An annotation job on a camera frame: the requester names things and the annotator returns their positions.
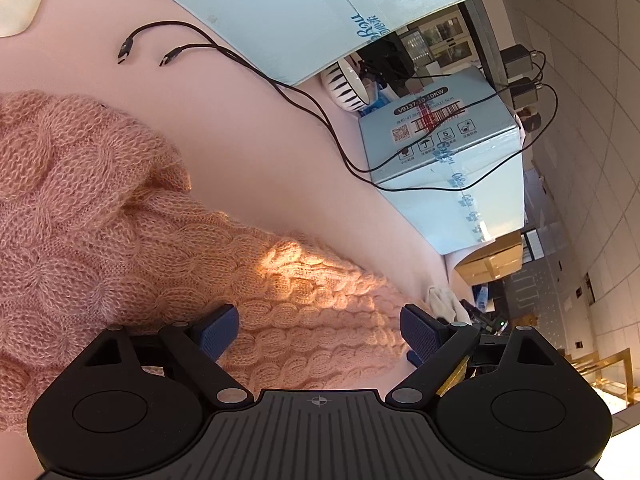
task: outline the cable knit pattern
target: cable knit pattern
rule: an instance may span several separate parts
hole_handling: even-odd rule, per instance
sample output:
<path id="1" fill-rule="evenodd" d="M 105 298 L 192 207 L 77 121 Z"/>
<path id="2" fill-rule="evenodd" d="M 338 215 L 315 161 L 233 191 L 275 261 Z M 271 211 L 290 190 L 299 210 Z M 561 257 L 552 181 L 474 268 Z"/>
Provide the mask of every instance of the cable knit pattern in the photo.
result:
<path id="1" fill-rule="evenodd" d="M 177 149 L 84 96 L 0 94 L 0 431 L 108 324 L 157 330 L 223 303 L 220 364 L 262 388 L 339 388 L 386 371 L 404 297 L 304 235 L 209 212 Z"/>

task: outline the striped bowl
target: striped bowl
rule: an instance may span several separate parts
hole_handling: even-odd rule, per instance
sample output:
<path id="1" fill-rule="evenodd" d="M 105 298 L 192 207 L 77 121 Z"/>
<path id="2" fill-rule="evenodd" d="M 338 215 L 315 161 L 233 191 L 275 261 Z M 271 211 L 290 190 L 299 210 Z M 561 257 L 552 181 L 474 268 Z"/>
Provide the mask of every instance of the striped bowl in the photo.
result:
<path id="1" fill-rule="evenodd" d="M 367 89 L 346 59 L 322 70 L 320 79 L 332 101 L 343 110 L 356 112 L 369 105 Z"/>

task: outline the metal pivot screw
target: metal pivot screw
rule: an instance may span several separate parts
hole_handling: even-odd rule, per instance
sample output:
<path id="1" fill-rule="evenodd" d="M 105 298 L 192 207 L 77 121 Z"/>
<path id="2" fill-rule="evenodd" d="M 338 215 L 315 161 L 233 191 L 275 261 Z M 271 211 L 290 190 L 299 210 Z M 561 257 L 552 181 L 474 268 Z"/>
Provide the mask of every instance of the metal pivot screw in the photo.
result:
<path id="1" fill-rule="evenodd" d="M 415 404 L 422 400 L 422 394 L 413 388 L 400 388 L 391 394 L 391 398 L 402 404 Z"/>
<path id="2" fill-rule="evenodd" d="M 247 397 L 246 391 L 240 388 L 225 388 L 224 390 L 220 390 L 216 395 L 216 398 L 225 404 L 237 404 Z"/>

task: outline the blue gripper pad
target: blue gripper pad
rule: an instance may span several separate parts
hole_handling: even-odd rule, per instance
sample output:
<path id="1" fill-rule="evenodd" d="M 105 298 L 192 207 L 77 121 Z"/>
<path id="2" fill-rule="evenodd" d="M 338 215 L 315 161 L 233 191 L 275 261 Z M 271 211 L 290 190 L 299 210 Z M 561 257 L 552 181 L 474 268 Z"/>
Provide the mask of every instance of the blue gripper pad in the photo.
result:
<path id="1" fill-rule="evenodd" d="M 400 312 L 400 332 L 421 363 L 435 354 L 449 336 L 447 327 L 414 304 L 405 305 Z"/>
<path id="2" fill-rule="evenodd" d="M 238 336 L 239 327 L 238 310 L 226 304 L 194 325 L 190 335 L 200 350 L 217 361 Z"/>

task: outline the black cable cord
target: black cable cord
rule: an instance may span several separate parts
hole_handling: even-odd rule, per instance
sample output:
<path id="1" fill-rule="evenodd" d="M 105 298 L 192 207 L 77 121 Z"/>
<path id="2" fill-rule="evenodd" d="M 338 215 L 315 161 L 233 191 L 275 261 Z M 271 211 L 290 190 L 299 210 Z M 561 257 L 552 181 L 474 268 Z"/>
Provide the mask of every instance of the black cable cord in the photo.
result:
<path id="1" fill-rule="evenodd" d="M 551 124 L 551 122 L 555 119 L 556 117 L 556 113 L 558 111 L 558 94 L 556 93 L 555 90 L 553 90 L 551 88 L 551 86 L 547 85 L 547 84 L 543 84 L 544 86 L 549 86 L 549 88 L 552 89 L 552 91 L 554 92 L 555 96 L 556 96 L 556 111 L 553 114 L 552 119 L 547 123 L 547 125 L 544 127 L 544 129 L 540 132 L 540 134 L 536 137 L 536 139 L 534 139 L 530 144 L 528 144 L 526 147 L 522 148 L 519 152 L 514 153 L 513 155 L 511 155 L 509 158 L 507 158 L 506 160 L 502 161 L 498 166 L 496 166 L 495 168 L 493 168 L 491 171 L 489 171 L 487 174 L 485 174 L 484 176 L 482 176 L 479 180 L 477 180 L 476 182 L 474 182 L 473 184 L 470 184 L 467 187 L 464 188 L 450 188 L 450 189 L 446 189 L 446 188 L 436 188 L 436 187 L 416 187 L 416 188 L 402 188 L 402 189 L 386 189 L 383 188 L 381 186 L 378 186 L 377 184 L 373 183 L 372 181 L 360 176 L 358 173 L 372 173 L 373 171 L 379 170 L 380 168 L 382 168 L 385 164 L 388 164 L 389 162 L 391 162 L 392 160 L 394 160 L 396 158 L 396 156 L 401 155 L 401 153 L 406 150 L 408 147 L 411 146 L 415 146 L 416 144 L 418 144 L 419 142 L 421 142 L 422 140 L 426 139 L 427 137 L 429 137 L 442 123 L 446 122 L 447 120 L 449 120 L 450 118 L 454 117 L 455 115 L 458 115 L 460 113 L 462 113 L 464 110 L 470 108 L 471 106 L 475 106 L 477 104 L 483 103 L 485 101 L 488 101 L 489 99 L 496 97 L 497 95 L 499 95 L 500 93 L 508 90 L 510 87 L 505 87 L 501 90 L 498 90 L 496 92 L 494 92 L 493 94 L 479 100 L 476 102 L 473 102 L 469 105 L 466 105 L 465 107 L 460 108 L 459 110 L 456 110 L 454 113 L 452 113 L 451 115 L 447 116 L 445 119 L 439 121 L 430 131 L 428 131 L 428 133 L 426 133 L 425 135 L 423 135 L 420 139 L 417 139 L 416 141 L 412 142 L 411 144 L 405 146 L 404 148 L 400 149 L 398 152 L 396 152 L 395 154 L 393 154 L 391 157 L 389 157 L 387 160 L 385 160 L 384 162 L 382 162 L 381 164 L 379 164 L 378 166 L 376 166 L 375 168 L 369 168 L 368 170 L 362 170 L 361 168 L 358 168 L 356 165 L 354 165 L 354 163 L 349 159 L 349 157 L 347 156 L 346 152 L 344 151 L 344 149 L 342 148 L 342 145 L 340 143 L 340 140 L 338 139 L 337 134 L 335 133 L 335 130 L 333 128 L 333 125 L 331 124 L 331 121 L 329 120 L 328 115 L 326 114 L 326 112 L 324 111 L 324 108 L 321 107 L 320 103 L 318 103 L 318 101 L 311 96 L 310 94 L 308 94 L 307 92 L 299 89 L 299 88 L 295 88 L 291 85 L 288 85 L 286 83 L 282 83 L 279 82 L 269 76 L 267 76 L 266 74 L 264 74 L 263 72 L 261 72 L 260 70 L 258 70 L 256 67 L 254 67 L 253 65 L 251 65 L 247 60 L 243 59 L 241 56 L 239 56 L 238 54 L 236 54 L 235 52 L 233 52 L 232 50 L 228 49 L 227 47 L 221 46 L 219 44 L 216 43 L 215 40 L 213 40 L 212 37 L 210 37 L 206 32 L 204 32 L 203 30 L 201 30 L 199 27 L 197 27 L 196 25 L 193 25 L 192 23 L 188 23 L 188 22 L 181 22 L 181 21 L 175 21 L 175 20 L 167 20 L 167 21 L 162 21 L 162 22 L 153 22 L 153 23 L 147 23 L 146 25 L 143 25 L 142 27 L 137 28 L 136 30 L 134 30 L 129 37 L 124 41 L 124 43 L 122 44 L 122 47 L 120 48 L 120 52 L 118 54 L 118 63 L 122 63 L 124 62 L 124 60 L 127 59 L 127 57 L 130 54 L 130 51 L 133 47 L 133 38 L 135 37 L 135 35 L 137 35 L 138 33 L 147 30 L 149 28 L 153 28 L 153 27 L 162 27 L 164 25 L 180 25 L 180 26 L 184 26 L 184 27 L 188 27 L 191 28 L 192 30 L 195 30 L 197 33 L 199 33 L 203 38 L 205 38 L 207 41 L 209 41 L 209 43 L 190 43 L 190 44 L 186 44 L 183 46 L 179 46 L 177 48 L 174 48 L 173 50 L 171 50 L 169 53 L 166 54 L 166 56 L 164 56 L 164 58 L 162 58 L 162 61 L 160 62 L 160 66 L 164 66 L 168 63 L 170 63 L 172 60 L 175 59 L 175 57 L 178 56 L 178 54 L 180 54 L 181 52 L 190 49 L 190 48 L 214 48 L 217 51 L 219 51 L 221 54 L 223 54 L 224 56 L 228 57 L 229 59 L 231 59 L 232 61 L 235 61 L 236 63 L 248 68 L 249 70 L 251 70 L 252 72 L 254 72 L 256 75 L 260 76 L 260 78 L 264 79 L 265 81 L 269 82 L 270 85 L 291 105 L 293 105 L 294 107 L 298 108 L 299 110 L 305 111 L 306 113 L 312 115 L 313 117 L 315 117 L 316 119 L 318 119 L 319 121 L 321 121 L 322 124 L 324 124 L 324 126 L 329 130 L 329 133 L 331 134 L 331 136 L 333 137 L 336 146 L 338 147 L 338 151 L 340 152 L 340 156 L 342 158 L 342 161 L 345 165 L 345 167 L 347 168 L 347 170 L 354 176 L 356 177 L 358 180 L 361 180 L 363 182 L 366 182 L 367 184 L 369 184 L 370 186 L 375 187 L 376 189 L 382 190 L 382 191 L 389 191 L 389 192 L 398 192 L 398 191 L 406 191 L 406 190 L 440 190 L 440 191 L 464 191 L 467 190 L 471 187 L 473 187 L 475 184 L 478 184 L 481 180 L 484 180 L 486 177 L 488 177 L 490 174 L 492 174 L 494 171 L 496 171 L 498 168 L 500 168 L 503 164 L 507 163 L 509 160 L 511 160 L 511 158 L 513 158 L 516 155 L 519 155 L 521 152 L 523 152 L 524 150 L 526 150 L 529 146 L 533 145 L 533 143 L 538 140 L 538 138 L 540 137 L 540 135 L 542 135 L 542 133 L 544 133 L 544 131 L 548 128 L 548 126 Z M 296 103 L 295 101 L 293 101 L 292 99 L 290 99 L 283 91 L 282 88 L 286 88 L 289 89 L 291 91 L 294 91 L 300 95 L 303 95 L 304 97 L 308 98 L 320 111 L 320 113 L 322 114 L 322 117 L 320 115 L 318 115 L 317 113 L 315 113 L 312 110 L 309 110 L 308 108 L 303 107 L 302 105 Z"/>
<path id="2" fill-rule="evenodd" d="M 177 48 L 174 48 L 169 54 L 167 54 L 166 56 L 164 56 L 164 59 L 160 62 L 160 66 L 166 65 L 167 63 L 171 62 L 173 59 L 175 59 L 175 57 L 180 54 L 182 51 L 187 50 L 189 48 L 215 48 L 216 50 L 220 50 L 220 52 L 222 52 L 223 54 L 226 55 L 226 52 L 231 52 L 228 48 L 216 45 L 216 44 L 207 44 L 207 43 L 190 43 L 187 45 L 183 45 L 183 46 L 179 46 Z M 314 104 L 320 108 L 320 110 L 322 110 L 322 107 L 311 97 L 311 95 L 307 94 L 306 92 L 303 92 L 302 90 L 299 90 L 297 88 L 291 87 L 287 84 L 284 83 L 280 83 L 274 79 L 269 78 L 267 75 L 263 74 L 262 72 L 260 72 L 257 68 L 251 66 L 248 64 L 248 62 L 246 62 L 244 59 L 240 58 L 242 61 L 239 61 L 243 66 L 246 66 L 247 68 L 251 69 L 253 72 L 255 72 L 257 75 L 259 75 L 260 77 L 266 79 L 267 81 L 271 82 L 272 86 L 274 88 L 276 88 L 276 90 L 278 90 L 278 92 L 281 95 L 284 95 L 283 92 L 281 92 L 276 85 L 281 85 L 284 88 L 288 88 L 290 90 L 295 90 L 297 92 L 300 92 L 302 95 L 306 96 L 307 98 L 311 99 L 312 101 L 314 101 Z M 418 143 L 420 143 L 421 141 L 423 141 L 424 139 L 426 139 L 427 137 L 429 137 L 436 129 L 438 129 L 443 123 L 445 123 L 446 121 L 448 121 L 450 118 L 455 117 L 456 115 L 461 114 L 462 112 L 464 112 L 465 110 L 467 110 L 468 108 L 471 108 L 472 106 L 475 105 L 479 105 L 481 103 L 484 103 L 485 101 L 488 101 L 489 99 L 496 97 L 497 95 L 501 94 L 502 92 L 505 92 L 509 89 L 510 87 L 506 86 L 505 88 L 498 90 L 497 92 L 492 93 L 491 95 L 488 95 L 487 97 L 480 99 L 478 101 L 475 101 L 471 104 L 468 104 L 466 106 L 463 106 L 462 108 L 459 108 L 458 110 L 454 111 L 453 113 L 451 113 L 450 115 L 448 115 L 447 117 L 445 117 L 444 119 L 438 121 L 436 124 L 433 125 L 433 127 L 431 128 L 431 130 L 429 130 L 426 134 L 424 134 L 422 137 L 420 137 L 417 140 L 414 140 L 414 142 L 412 142 L 411 144 L 408 144 L 407 146 L 404 146 L 403 148 L 401 148 L 400 150 L 398 150 L 397 152 L 395 152 L 393 155 L 391 155 L 388 159 L 384 160 L 383 162 L 381 162 L 379 165 L 373 167 L 373 168 L 369 168 L 368 170 L 361 170 L 360 168 L 357 168 L 349 159 L 349 157 L 346 155 L 346 153 L 344 153 L 344 150 L 342 150 L 342 147 L 340 145 L 339 140 L 337 139 L 337 136 L 332 133 L 332 136 L 334 136 L 334 140 L 336 142 L 336 144 L 338 145 L 338 149 L 340 150 L 340 154 L 344 154 L 343 156 L 343 160 L 345 161 L 345 163 L 349 164 L 355 171 L 359 172 L 359 173 L 372 173 L 373 171 L 377 171 L 380 168 L 382 168 L 383 166 L 386 166 L 388 163 L 390 163 L 392 160 L 394 160 L 396 158 L 396 156 L 401 155 L 402 152 L 404 152 L 404 150 L 406 150 L 407 148 L 416 146 Z M 312 112 L 311 110 L 308 110 L 308 108 L 304 108 L 304 107 L 300 107 L 299 105 L 297 105 L 296 103 L 293 103 L 292 101 L 290 101 L 289 99 L 287 99 L 287 101 L 289 101 L 290 103 L 292 103 L 294 106 L 296 106 L 296 108 L 299 108 L 301 110 L 304 110 L 308 113 L 311 113 L 313 116 L 315 116 L 316 118 L 318 117 L 318 115 L 314 112 Z M 329 131 L 331 132 L 333 130 L 333 127 L 329 127 L 330 121 L 328 119 L 328 117 L 326 117 L 326 121 L 323 121 L 324 126 L 326 126 Z"/>
<path id="3" fill-rule="evenodd" d="M 533 65 L 534 65 L 535 67 L 537 67 L 537 68 L 538 68 L 538 73 L 536 74 L 535 78 L 533 78 L 533 82 L 534 82 L 534 83 L 542 83 L 542 79 L 543 79 L 543 77 L 545 76 L 545 75 L 544 75 L 544 73 L 542 72 L 542 70 L 543 70 L 543 69 L 542 69 L 542 67 L 541 67 L 538 63 L 536 63 L 535 61 L 532 61 L 532 63 L 533 63 Z"/>
<path id="4" fill-rule="evenodd" d="M 542 52 L 541 50 L 531 50 L 529 53 L 530 54 L 540 54 L 543 57 L 542 67 L 540 67 L 540 70 L 544 70 L 545 67 L 546 67 L 546 54 L 544 52 Z"/>

